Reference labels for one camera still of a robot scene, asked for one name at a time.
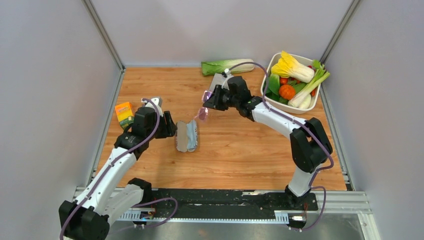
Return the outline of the newspaper print pouch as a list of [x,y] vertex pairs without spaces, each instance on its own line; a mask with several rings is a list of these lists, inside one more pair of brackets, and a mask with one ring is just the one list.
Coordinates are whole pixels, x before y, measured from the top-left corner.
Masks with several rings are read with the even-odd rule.
[[187,124],[188,123],[184,121],[178,121],[176,123],[177,131],[175,135],[175,144],[176,144],[176,149],[182,153],[188,152],[187,151],[187,143],[188,143]]

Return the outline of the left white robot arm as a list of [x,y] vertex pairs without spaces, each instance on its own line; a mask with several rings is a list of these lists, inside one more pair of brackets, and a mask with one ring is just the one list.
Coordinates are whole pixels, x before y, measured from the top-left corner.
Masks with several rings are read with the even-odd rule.
[[154,103],[140,107],[92,182],[75,200],[65,200],[59,207],[59,238],[104,240],[111,226],[127,210],[136,205],[144,208],[154,204],[151,183],[140,178],[131,179],[115,196],[112,193],[152,139],[173,137],[176,131],[169,111],[162,111]]

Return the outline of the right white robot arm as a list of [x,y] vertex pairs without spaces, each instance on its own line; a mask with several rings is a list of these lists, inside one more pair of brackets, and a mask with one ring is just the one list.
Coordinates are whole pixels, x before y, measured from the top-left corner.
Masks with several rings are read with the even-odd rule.
[[251,94],[241,76],[216,73],[203,98],[203,107],[218,111],[235,108],[253,122],[263,124],[286,137],[290,142],[295,172],[286,186],[286,205],[299,209],[312,189],[318,171],[333,153],[332,145],[321,121],[290,115]]

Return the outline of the grey razor package box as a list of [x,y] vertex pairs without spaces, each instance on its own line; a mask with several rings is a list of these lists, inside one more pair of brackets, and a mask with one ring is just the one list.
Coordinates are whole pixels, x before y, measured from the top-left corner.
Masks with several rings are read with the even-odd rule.
[[215,90],[216,85],[220,85],[223,89],[229,90],[227,79],[227,74],[215,73],[208,90],[210,92],[213,92]]

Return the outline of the green leafy vegetable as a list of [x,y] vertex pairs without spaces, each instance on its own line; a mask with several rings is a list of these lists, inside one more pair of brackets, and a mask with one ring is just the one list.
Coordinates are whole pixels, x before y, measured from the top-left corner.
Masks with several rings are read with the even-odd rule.
[[278,101],[280,99],[280,77],[277,74],[271,73],[263,82],[263,92],[265,96],[271,100]]

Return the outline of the green white napa cabbage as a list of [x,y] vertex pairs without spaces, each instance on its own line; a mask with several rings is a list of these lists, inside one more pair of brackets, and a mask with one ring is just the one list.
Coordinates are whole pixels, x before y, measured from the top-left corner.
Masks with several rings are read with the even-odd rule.
[[[203,61],[201,62],[201,72],[203,76],[213,76],[214,74],[220,74],[225,71],[225,69],[230,69],[231,67],[245,62],[253,62],[252,59],[226,59],[226,60],[217,60],[217,61]],[[243,64],[236,66],[231,70],[232,74],[239,74],[250,72],[255,68],[254,64]]]

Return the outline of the orange green carton box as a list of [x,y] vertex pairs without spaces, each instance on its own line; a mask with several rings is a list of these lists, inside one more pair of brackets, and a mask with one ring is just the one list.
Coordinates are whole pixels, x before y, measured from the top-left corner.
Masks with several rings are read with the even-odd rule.
[[119,125],[123,130],[134,122],[134,113],[130,102],[118,104],[114,107],[114,110]]

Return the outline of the small orange pumpkin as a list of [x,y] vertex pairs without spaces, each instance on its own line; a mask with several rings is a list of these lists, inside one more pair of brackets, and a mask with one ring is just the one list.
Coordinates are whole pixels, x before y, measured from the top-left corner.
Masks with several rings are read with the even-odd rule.
[[286,100],[291,100],[296,95],[296,90],[292,85],[281,85],[278,90],[279,96]]

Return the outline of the white rectangular tray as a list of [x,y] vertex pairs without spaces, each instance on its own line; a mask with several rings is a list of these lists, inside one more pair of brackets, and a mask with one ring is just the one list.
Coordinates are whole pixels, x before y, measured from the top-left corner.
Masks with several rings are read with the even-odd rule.
[[[301,64],[303,64],[305,66],[312,66],[312,63],[313,63],[313,60],[312,59],[309,59],[309,58],[306,58],[306,57],[303,57],[303,56],[299,56],[299,55],[296,55],[296,54],[291,54],[291,56],[293,56],[299,63],[301,63]],[[269,63],[267,64],[267,68],[266,68],[267,73],[269,75],[271,74],[271,68],[272,68],[272,66],[275,65],[278,62],[278,60],[280,59],[280,57],[281,57],[281,53],[280,52],[274,54],[271,57]],[[276,101],[276,100],[274,100],[272,98],[269,98],[268,96],[265,96],[265,99],[266,99],[266,101],[268,102],[269,105],[272,105],[273,107],[275,107],[275,108],[277,108],[277,109],[279,109],[281,111],[284,111],[284,112],[287,112],[287,113],[290,113],[290,114],[301,115],[301,114],[305,114],[307,112],[310,112],[311,110],[313,110],[316,107],[316,105],[320,101],[319,100],[319,98],[320,98],[320,91],[321,91],[321,85],[318,85],[315,96],[313,96],[311,98],[311,102],[310,102],[309,107],[308,108],[305,108],[305,109],[301,109],[301,108],[296,108],[296,107],[289,106],[287,104],[284,104],[284,103],[281,103],[279,101]]]

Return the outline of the yellow white bok choy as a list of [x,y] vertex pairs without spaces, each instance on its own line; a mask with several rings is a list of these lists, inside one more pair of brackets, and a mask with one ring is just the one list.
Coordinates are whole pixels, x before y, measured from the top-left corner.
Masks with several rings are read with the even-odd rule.
[[277,63],[271,67],[271,73],[283,78],[294,78],[309,83],[315,72],[312,68],[298,62],[291,54],[282,51]]

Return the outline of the green white leek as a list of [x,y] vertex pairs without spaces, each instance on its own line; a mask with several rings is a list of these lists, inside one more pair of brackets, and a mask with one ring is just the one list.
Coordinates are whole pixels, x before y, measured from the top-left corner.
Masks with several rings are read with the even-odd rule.
[[325,65],[322,64],[319,60],[314,59],[312,61],[312,67],[315,70],[312,80],[307,83],[306,86],[291,100],[288,101],[288,105],[290,107],[298,109],[308,108],[312,102],[311,93],[330,76],[330,73],[326,70]]

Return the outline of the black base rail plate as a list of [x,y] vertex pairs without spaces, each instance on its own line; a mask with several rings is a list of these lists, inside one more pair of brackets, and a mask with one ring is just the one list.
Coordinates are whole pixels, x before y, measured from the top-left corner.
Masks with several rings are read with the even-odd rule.
[[155,217],[175,219],[271,220],[275,211],[319,209],[315,194],[294,202],[283,191],[159,188],[149,200],[161,200]]

